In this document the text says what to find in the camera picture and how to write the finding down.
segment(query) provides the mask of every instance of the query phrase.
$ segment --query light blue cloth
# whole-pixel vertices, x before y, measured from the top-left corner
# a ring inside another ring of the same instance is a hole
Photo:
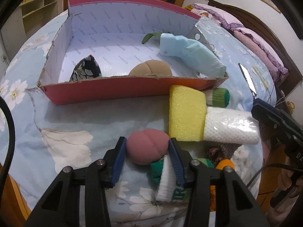
[[[184,36],[162,33],[160,53],[181,58],[185,65],[208,78],[222,78],[226,72],[226,66],[205,45]]]
[[[16,129],[16,149],[9,173],[20,185],[21,193],[30,209],[34,208],[63,166],[79,168],[103,158],[108,149],[115,147],[119,136],[128,137],[132,132],[146,128],[168,131],[168,96],[55,106],[37,88],[37,80],[48,49],[66,17],[66,13],[56,17],[29,38],[11,61],[7,74],[0,83],[0,95],[12,109]],[[261,60],[212,21],[203,21],[201,30],[214,45],[220,60],[227,68],[229,79],[221,87],[230,91],[229,107],[246,111],[250,111],[252,107],[252,95],[239,69],[239,62],[252,75],[258,97],[269,100],[274,105],[274,84]],[[254,74],[253,65],[265,76],[272,92],[271,97],[259,77]],[[18,93],[18,100],[9,99],[12,94],[16,94],[14,91]],[[8,128],[0,115],[2,163],[7,153],[7,144]],[[237,173],[245,183],[260,169],[262,159],[260,144],[241,146],[234,154]],[[155,202],[157,186],[148,179],[148,172],[148,166],[138,166],[126,161],[117,186],[106,190],[112,222],[131,221],[133,225],[146,227],[183,226],[182,220],[178,219],[184,215],[182,209],[185,205]],[[253,195],[257,195],[258,185],[251,191]],[[214,218],[214,213],[211,213],[210,222]],[[131,224],[116,223],[113,226],[116,225]]]

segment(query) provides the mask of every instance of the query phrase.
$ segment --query yellow sponge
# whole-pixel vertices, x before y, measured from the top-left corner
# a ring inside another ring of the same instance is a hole
[[[207,112],[201,91],[173,85],[169,95],[169,137],[178,141],[202,141]]]

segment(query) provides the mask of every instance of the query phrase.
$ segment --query plastic-wrapped roll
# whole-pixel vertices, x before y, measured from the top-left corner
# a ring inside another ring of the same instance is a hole
[[[208,107],[203,139],[205,141],[256,145],[259,124],[250,112]]]

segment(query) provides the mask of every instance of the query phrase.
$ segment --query bed sheet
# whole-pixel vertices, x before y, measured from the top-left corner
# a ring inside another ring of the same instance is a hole
[[[103,158],[105,152],[116,145],[119,136],[128,137],[133,131],[146,128],[168,130],[167,96],[55,106],[37,88],[47,52],[66,18],[67,11],[27,40],[11,61],[0,85],[0,95],[11,109],[16,128],[16,148],[9,173],[20,185],[30,209],[34,208],[64,166],[84,167]],[[227,67],[229,79],[222,87],[231,93],[229,108],[250,111],[252,107],[252,95],[238,62],[248,68],[258,97],[274,105],[274,84],[260,59],[225,29],[208,19],[201,21],[203,34],[214,45],[216,54]],[[253,72],[253,65],[264,76],[269,91]],[[2,163],[7,153],[8,139],[6,121],[3,113],[0,113]],[[239,147],[232,159],[236,172],[247,183],[262,165],[261,144]],[[113,226],[183,225],[187,205],[156,202],[156,185],[149,181],[148,171],[148,166],[137,166],[126,160],[119,182],[113,189],[106,190]],[[259,182],[251,188],[255,197]],[[83,196],[84,191],[81,189],[82,210]],[[83,221],[84,212],[80,212]],[[214,221],[215,214],[211,213],[211,226]]]

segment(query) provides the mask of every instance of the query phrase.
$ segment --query wooden headboard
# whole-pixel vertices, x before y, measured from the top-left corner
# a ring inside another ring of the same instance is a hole
[[[303,80],[301,72],[286,52],[283,44],[273,33],[273,31],[267,25],[265,25],[259,18],[241,8],[222,4],[214,0],[209,0],[208,5],[229,12],[238,20],[240,20],[246,28],[255,31],[270,46],[272,46],[272,48],[276,51],[276,53],[282,60],[284,66],[288,69],[288,73],[285,75],[285,77],[281,81],[275,83],[276,88],[283,91],[285,96],[287,96],[296,87],[296,85]]]

